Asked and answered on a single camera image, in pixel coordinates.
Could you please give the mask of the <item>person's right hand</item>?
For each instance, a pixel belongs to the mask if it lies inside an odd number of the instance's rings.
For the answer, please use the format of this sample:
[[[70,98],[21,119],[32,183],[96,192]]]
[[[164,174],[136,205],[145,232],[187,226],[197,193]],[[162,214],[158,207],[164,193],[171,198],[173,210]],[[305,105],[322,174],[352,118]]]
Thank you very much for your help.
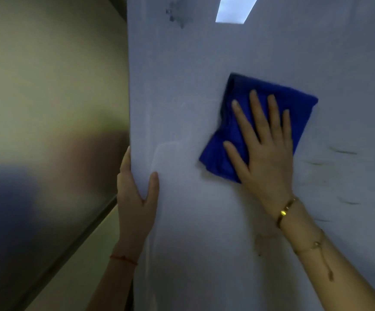
[[[247,145],[249,180],[242,185],[261,203],[271,216],[277,216],[294,198],[292,192],[293,152],[283,141],[283,119],[274,95],[268,96],[269,124],[272,136],[258,136],[240,104],[232,101],[232,109]]]

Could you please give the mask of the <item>person's left hand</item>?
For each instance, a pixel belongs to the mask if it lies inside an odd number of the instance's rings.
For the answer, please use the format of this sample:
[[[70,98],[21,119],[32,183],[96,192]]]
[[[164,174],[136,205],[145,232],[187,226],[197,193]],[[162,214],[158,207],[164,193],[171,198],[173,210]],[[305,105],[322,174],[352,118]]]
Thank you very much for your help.
[[[119,240],[115,254],[138,260],[142,253],[146,238],[154,226],[158,206],[145,206],[145,198],[139,193],[132,174],[129,146],[117,176]]]

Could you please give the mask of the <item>blue microfibre cloth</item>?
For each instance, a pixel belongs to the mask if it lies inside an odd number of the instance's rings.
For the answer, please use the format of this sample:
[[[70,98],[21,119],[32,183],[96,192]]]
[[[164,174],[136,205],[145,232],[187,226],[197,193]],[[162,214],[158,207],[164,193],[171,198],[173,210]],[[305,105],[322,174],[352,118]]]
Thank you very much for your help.
[[[249,93],[252,90],[257,91],[261,107],[267,118],[269,118],[267,101],[269,95],[274,95],[280,114],[285,110],[289,110],[293,154],[297,149],[312,110],[318,103],[317,97],[299,90],[250,78],[238,73],[231,73],[221,102],[219,126],[202,151],[199,161],[205,166],[208,172],[236,183],[241,183],[241,181],[228,157],[223,142],[231,142],[236,147],[242,160],[246,164],[249,163],[247,145],[233,113],[232,101],[237,100],[246,118],[255,129],[255,122],[249,101]]]

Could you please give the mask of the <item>white whiteboard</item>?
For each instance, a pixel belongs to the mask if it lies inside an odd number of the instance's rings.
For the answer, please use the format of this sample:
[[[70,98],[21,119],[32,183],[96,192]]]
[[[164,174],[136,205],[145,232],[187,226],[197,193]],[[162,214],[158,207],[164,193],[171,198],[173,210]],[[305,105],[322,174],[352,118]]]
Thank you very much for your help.
[[[375,288],[375,0],[128,0],[132,172],[160,178],[134,311],[323,311],[297,256],[241,185],[199,157],[231,73],[315,95],[294,192]]]

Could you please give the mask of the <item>person's right forearm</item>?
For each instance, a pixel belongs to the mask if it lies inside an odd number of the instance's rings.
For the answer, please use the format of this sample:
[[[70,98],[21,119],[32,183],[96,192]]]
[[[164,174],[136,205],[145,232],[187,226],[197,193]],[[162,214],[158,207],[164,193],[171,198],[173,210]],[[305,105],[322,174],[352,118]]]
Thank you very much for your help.
[[[375,289],[334,246],[299,199],[294,197],[271,217],[301,262],[325,311],[375,311]]]

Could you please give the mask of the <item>person's left forearm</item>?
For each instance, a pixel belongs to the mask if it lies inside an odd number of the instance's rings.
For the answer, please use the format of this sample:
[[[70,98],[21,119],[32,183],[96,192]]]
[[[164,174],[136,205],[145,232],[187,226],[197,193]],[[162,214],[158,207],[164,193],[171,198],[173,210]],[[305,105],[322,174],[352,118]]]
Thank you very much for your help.
[[[125,311],[137,260],[110,255],[107,268],[85,311]]]

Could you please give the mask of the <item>large grey reflective panel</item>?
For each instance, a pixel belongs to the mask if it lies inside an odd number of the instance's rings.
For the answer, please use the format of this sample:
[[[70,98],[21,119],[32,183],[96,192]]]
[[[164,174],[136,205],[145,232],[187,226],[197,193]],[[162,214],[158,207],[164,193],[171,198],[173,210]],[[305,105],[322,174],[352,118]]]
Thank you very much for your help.
[[[109,0],[0,0],[0,311],[112,200],[128,124],[127,25]]]

